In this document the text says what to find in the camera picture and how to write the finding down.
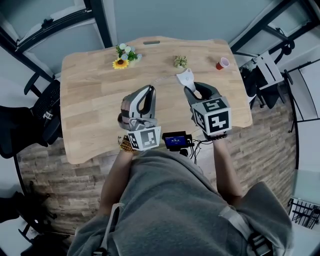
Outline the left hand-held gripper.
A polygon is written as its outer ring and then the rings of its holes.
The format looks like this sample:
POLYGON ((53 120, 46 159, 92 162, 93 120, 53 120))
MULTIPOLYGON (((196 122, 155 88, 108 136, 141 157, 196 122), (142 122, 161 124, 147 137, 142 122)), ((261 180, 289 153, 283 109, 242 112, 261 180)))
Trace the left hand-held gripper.
POLYGON ((131 147, 146 151, 159 146, 161 126, 155 118, 156 89, 145 85, 129 95, 129 131, 127 136, 131 147))

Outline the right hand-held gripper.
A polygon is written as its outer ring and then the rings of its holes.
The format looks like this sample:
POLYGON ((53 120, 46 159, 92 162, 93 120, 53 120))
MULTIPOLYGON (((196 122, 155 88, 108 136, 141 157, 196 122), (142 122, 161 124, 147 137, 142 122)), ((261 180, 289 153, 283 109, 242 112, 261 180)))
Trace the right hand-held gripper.
POLYGON ((227 98, 209 84, 194 82, 194 86, 201 97, 197 97, 187 86, 183 91, 193 111, 196 126, 208 136, 231 130, 232 111, 227 98))

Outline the person's left hand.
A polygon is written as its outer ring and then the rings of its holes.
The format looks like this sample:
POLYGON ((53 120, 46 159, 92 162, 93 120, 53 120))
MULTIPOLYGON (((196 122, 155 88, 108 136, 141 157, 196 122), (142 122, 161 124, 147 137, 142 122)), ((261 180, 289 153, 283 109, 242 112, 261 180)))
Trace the person's left hand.
POLYGON ((129 118, 130 118, 130 104, 128 101, 128 95, 125 96, 122 100, 120 107, 120 114, 118 115, 117 121, 119 126, 124 130, 130 130, 129 118))

